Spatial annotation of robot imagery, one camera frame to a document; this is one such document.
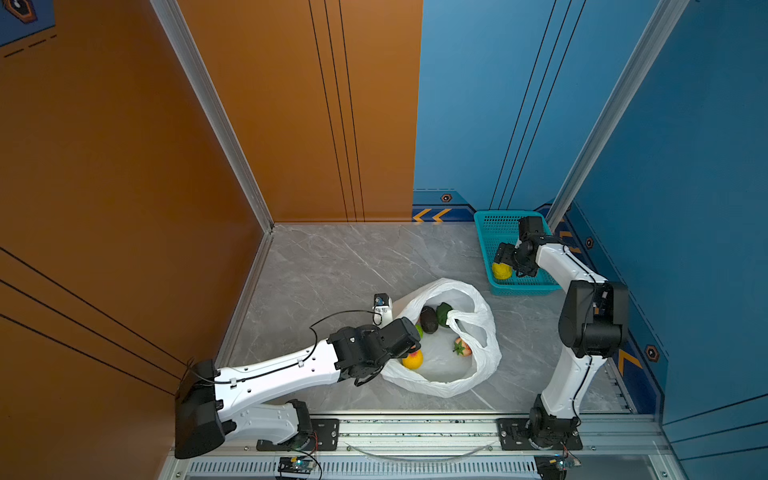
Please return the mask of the teal plastic basket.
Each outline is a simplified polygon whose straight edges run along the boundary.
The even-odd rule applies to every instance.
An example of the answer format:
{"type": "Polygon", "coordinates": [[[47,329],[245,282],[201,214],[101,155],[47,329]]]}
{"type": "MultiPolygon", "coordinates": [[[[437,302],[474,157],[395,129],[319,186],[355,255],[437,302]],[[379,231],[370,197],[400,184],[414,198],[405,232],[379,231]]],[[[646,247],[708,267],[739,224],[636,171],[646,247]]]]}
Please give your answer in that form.
{"type": "Polygon", "coordinates": [[[544,234],[551,233],[544,225],[544,217],[534,211],[488,210],[474,214],[490,292],[495,296],[548,295],[561,289],[543,269],[534,276],[518,274],[513,269],[520,220],[527,217],[537,218],[534,224],[541,224],[544,234]]]}

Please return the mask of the yellow lemon fruit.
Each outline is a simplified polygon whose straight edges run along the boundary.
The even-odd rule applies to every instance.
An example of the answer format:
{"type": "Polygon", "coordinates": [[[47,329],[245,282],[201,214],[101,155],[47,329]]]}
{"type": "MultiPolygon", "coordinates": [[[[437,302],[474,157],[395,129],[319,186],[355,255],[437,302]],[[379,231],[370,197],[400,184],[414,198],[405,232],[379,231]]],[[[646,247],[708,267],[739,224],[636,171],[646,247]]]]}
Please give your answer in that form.
{"type": "Polygon", "coordinates": [[[514,274],[514,269],[506,263],[494,262],[491,265],[493,278],[499,282],[510,279],[514,274]]]}

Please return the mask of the green lime fruit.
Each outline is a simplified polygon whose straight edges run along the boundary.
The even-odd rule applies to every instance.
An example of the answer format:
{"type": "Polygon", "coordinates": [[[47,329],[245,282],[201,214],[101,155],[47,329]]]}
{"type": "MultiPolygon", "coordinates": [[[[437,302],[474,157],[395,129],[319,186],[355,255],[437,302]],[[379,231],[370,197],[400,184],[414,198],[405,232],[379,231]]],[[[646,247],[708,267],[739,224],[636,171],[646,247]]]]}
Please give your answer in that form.
{"type": "Polygon", "coordinates": [[[446,302],[442,302],[437,306],[437,308],[435,309],[435,312],[436,312],[438,325],[440,327],[445,327],[445,328],[448,327],[447,325],[448,315],[452,310],[453,310],[453,307],[446,302]]]}

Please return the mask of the white plastic bag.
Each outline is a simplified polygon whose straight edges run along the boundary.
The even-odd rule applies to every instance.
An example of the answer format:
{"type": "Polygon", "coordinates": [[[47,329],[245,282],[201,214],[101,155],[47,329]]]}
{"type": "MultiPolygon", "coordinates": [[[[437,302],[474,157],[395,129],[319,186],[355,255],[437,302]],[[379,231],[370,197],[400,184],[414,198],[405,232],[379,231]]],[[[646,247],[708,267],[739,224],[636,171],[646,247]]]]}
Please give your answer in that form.
{"type": "Polygon", "coordinates": [[[435,280],[396,300],[392,315],[416,325],[423,308],[436,310],[443,304],[450,307],[445,324],[419,338],[421,365],[410,369],[403,361],[392,360],[381,373],[386,381],[414,393],[450,398],[478,386],[497,370],[502,354],[496,323],[474,286],[435,280]]]}

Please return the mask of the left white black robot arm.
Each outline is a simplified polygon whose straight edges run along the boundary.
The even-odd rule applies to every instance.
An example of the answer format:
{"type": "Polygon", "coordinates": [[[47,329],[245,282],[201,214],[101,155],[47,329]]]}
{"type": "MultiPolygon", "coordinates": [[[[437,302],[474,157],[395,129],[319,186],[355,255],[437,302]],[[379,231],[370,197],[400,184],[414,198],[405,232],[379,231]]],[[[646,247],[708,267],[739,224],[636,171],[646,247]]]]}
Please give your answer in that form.
{"type": "Polygon", "coordinates": [[[298,450],[313,436],[305,402],[275,399],[297,391],[351,380],[362,386],[392,360],[420,347],[414,324],[398,318],[386,325],[343,327],[308,348],[262,363],[218,369],[206,360],[188,367],[175,395],[178,459],[208,454],[228,438],[269,442],[298,450]]]}

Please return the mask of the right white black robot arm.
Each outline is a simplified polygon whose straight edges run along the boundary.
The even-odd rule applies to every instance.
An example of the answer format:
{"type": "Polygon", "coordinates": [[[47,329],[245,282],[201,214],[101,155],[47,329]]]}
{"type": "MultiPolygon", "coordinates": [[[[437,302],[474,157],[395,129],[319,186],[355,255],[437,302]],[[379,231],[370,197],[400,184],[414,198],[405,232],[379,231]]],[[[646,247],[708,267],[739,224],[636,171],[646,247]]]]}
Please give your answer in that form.
{"type": "Polygon", "coordinates": [[[547,387],[524,428],[537,449],[568,446],[578,434],[583,398],[600,368],[628,339],[629,290],[590,269],[547,233],[543,218],[518,220],[516,243],[499,245],[492,273],[501,279],[547,272],[565,291],[558,320],[562,350],[547,387]]]}

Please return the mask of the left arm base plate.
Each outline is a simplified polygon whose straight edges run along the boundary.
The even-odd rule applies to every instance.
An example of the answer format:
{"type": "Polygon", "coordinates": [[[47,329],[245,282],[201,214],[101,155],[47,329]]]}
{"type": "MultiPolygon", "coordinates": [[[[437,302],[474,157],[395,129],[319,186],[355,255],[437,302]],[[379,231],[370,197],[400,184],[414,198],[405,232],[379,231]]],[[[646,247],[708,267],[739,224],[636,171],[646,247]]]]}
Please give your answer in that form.
{"type": "Polygon", "coordinates": [[[281,444],[273,444],[266,440],[259,440],[256,448],[263,452],[288,452],[300,450],[306,452],[336,451],[338,448],[340,420],[338,418],[311,419],[311,427],[308,430],[300,430],[292,439],[281,444]]]}

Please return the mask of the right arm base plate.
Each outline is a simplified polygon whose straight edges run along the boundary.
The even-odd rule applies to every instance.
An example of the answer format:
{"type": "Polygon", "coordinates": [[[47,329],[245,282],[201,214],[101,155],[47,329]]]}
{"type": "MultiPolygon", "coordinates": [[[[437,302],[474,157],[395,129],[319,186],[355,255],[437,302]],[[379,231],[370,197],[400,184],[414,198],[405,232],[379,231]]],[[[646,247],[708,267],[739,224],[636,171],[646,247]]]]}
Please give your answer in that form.
{"type": "Polygon", "coordinates": [[[529,418],[499,418],[496,427],[504,451],[580,451],[584,448],[576,420],[545,419],[534,424],[529,418]]]}

